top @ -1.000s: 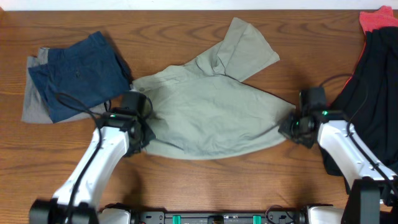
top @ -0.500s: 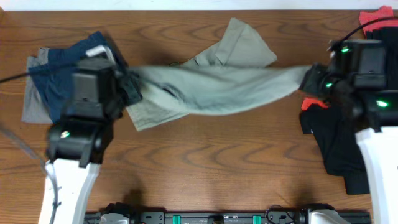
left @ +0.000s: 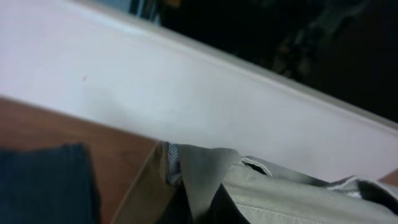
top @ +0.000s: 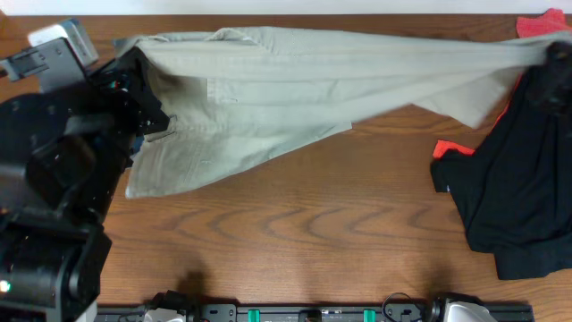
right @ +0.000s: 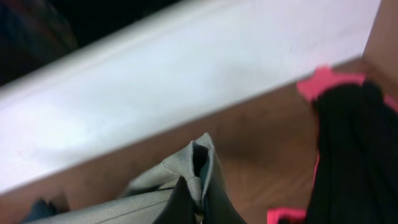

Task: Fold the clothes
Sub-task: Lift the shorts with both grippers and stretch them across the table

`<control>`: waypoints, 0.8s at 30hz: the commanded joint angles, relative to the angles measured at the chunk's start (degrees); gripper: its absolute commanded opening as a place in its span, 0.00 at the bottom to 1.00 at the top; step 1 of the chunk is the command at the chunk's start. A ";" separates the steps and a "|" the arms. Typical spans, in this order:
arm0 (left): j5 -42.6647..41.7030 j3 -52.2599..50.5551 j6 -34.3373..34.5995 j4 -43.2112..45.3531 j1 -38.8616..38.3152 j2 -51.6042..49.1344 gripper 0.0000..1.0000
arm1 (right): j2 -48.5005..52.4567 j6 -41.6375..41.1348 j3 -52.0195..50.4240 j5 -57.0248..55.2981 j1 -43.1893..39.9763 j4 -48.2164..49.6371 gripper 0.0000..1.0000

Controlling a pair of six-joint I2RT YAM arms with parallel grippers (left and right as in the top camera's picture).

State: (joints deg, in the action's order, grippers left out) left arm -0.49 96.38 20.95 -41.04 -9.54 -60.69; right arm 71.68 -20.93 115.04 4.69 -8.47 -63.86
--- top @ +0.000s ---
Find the khaki shorts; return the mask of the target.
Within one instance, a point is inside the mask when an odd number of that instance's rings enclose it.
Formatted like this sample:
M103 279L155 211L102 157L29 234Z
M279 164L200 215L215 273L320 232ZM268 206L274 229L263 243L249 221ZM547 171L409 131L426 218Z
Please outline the khaki shorts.
M130 199L192 191L407 105L475 128L560 31L501 42L224 28L136 36L169 125L134 158Z

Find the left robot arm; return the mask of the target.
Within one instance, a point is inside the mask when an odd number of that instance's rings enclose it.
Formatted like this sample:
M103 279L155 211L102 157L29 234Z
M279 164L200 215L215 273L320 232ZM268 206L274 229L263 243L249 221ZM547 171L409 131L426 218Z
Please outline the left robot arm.
M74 321L100 293L103 223L135 142L169 118L137 48L88 72L56 40L1 68L43 83L1 105L1 318Z

